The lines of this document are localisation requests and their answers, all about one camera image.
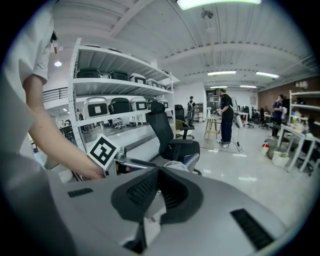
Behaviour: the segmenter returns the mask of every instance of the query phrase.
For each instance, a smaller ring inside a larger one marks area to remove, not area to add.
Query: trash bin
[[[285,167],[286,164],[288,163],[289,159],[290,158],[287,153],[274,151],[273,157],[272,157],[272,162],[277,167]]]

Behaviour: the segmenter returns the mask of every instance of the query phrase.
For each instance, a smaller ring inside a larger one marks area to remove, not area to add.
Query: gray floor
[[[318,195],[320,174],[311,177],[294,168],[290,173],[261,154],[264,140],[271,129],[232,127],[232,138],[239,141],[243,152],[235,144],[222,148],[216,136],[204,138],[205,123],[195,123],[194,140],[200,143],[200,159],[196,168],[208,178],[226,182],[275,213],[287,226],[304,218],[315,195]]]

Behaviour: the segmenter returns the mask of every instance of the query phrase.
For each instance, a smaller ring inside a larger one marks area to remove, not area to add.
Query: ceiling
[[[213,13],[202,19],[202,8]],[[171,71],[186,84],[258,89],[319,73],[308,43],[275,4],[217,3],[181,10],[173,0],[60,0],[55,31],[64,48],[77,37],[117,48]],[[208,76],[208,72],[237,71]],[[280,77],[256,75],[256,71]]]

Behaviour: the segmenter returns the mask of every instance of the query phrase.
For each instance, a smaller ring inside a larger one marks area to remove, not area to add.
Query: black case
[[[127,98],[113,98],[108,106],[110,114],[130,112],[130,103]]]
[[[76,74],[76,78],[100,78],[100,72],[95,67],[81,68]]]
[[[120,71],[112,71],[109,74],[109,78],[111,79],[117,79],[117,80],[123,80],[128,81],[128,74]]]

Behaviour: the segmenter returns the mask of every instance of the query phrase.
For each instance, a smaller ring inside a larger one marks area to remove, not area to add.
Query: brick wall
[[[305,90],[306,92],[320,91],[320,76],[304,79],[303,81],[307,81],[308,83],[308,88]],[[290,82],[279,87],[258,92],[258,109],[264,108],[265,111],[272,112],[272,105],[278,99],[278,96],[283,94],[285,97],[289,98],[290,90],[293,93],[302,92],[300,88],[296,87],[296,82]],[[305,98],[304,101],[307,105],[320,106],[320,98]],[[312,115],[320,122],[320,111],[299,109],[299,112],[305,116]]]

